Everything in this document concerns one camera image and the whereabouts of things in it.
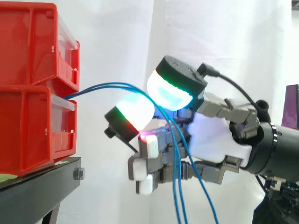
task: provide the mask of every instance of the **cable connector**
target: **cable connector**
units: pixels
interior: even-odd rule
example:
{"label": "cable connector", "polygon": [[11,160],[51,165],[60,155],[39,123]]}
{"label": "cable connector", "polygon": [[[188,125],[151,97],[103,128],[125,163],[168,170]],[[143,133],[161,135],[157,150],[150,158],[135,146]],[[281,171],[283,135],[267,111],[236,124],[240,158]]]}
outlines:
{"label": "cable connector", "polygon": [[200,67],[197,69],[197,72],[199,72],[203,77],[205,76],[213,76],[218,77],[220,75],[220,72],[214,69],[212,66],[202,63]]}

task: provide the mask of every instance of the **purple object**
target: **purple object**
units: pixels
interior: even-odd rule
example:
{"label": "purple object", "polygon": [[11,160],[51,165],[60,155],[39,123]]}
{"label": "purple object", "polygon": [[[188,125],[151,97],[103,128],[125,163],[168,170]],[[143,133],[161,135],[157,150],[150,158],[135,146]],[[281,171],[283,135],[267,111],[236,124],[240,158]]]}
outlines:
{"label": "purple object", "polygon": [[284,115],[282,126],[299,129],[299,110],[298,110],[298,89],[299,85],[288,85],[285,92]]}

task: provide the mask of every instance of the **white finger pad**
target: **white finger pad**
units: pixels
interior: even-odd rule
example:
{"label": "white finger pad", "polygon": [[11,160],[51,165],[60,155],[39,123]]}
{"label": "white finger pad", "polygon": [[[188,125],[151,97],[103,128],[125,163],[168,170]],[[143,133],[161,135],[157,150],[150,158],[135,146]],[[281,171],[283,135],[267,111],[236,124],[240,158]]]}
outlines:
{"label": "white finger pad", "polygon": [[146,136],[148,158],[154,159],[159,156],[158,138],[155,135]]}
{"label": "white finger pad", "polygon": [[149,195],[153,192],[153,175],[149,174],[144,181],[139,184],[139,194]]}
{"label": "white finger pad", "polygon": [[133,162],[133,177],[136,181],[143,181],[147,178],[146,160],[139,158]]}

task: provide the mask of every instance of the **metal shelf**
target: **metal shelf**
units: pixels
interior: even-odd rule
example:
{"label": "metal shelf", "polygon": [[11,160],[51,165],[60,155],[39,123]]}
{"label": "metal shelf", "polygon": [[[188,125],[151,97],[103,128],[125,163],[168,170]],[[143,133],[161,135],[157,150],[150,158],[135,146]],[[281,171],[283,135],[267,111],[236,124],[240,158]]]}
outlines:
{"label": "metal shelf", "polygon": [[59,204],[80,185],[81,158],[23,178],[0,183],[0,223],[56,223]]}

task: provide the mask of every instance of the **black cable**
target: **black cable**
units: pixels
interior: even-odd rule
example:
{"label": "black cable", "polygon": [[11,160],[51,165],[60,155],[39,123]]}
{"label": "black cable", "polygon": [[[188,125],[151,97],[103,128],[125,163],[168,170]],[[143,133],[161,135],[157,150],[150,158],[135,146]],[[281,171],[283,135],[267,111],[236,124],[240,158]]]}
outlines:
{"label": "black cable", "polygon": [[225,81],[231,83],[237,90],[239,90],[244,97],[254,106],[254,108],[258,111],[259,110],[259,106],[252,100],[252,98],[245,92],[244,89],[242,89],[237,83],[235,83],[233,80],[231,80],[230,78],[222,75],[222,74],[218,74],[219,78],[224,79]]}
{"label": "black cable", "polygon": [[138,151],[127,141],[125,141],[121,136],[116,135],[116,137],[121,140],[123,143],[125,143],[134,153],[138,153]]}
{"label": "black cable", "polygon": [[256,176],[256,179],[257,179],[257,182],[259,183],[259,185],[261,186],[261,188],[263,189],[263,191],[265,192],[265,194],[267,195],[268,192],[267,192],[266,188],[264,187],[263,183],[261,182],[261,179],[258,176]]}
{"label": "black cable", "polygon": [[237,83],[235,83],[233,80],[231,80],[230,78],[222,75],[222,74],[218,74],[217,77],[222,78],[223,80],[229,82],[230,84],[232,84],[237,90],[239,90],[244,97],[254,106],[254,108],[257,111],[257,117],[259,119],[260,122],[271,122],[271,118],[270,115],[268,113],[268,109],[269,109],[269,105],[266,101],[264,100],[258,100],[256,103],[252,100],[252,98],[245,92],[244,89],[242,89]]}
{"label": "black cable", "polygon": [[257,111],[257,117],[260,122],[271,122],[270,115],[268,113],[269,105],[264,100],[258,100],[256,103],[252,98],[242,89],[237,83],[235,83],[230,78],[220,74],[219,71],[215,70],[212,66],[202,63],[197,71],[204,76],[220,77],[228,83],[232,84],[237,90],[239,90],[244,97],[254,106]]}

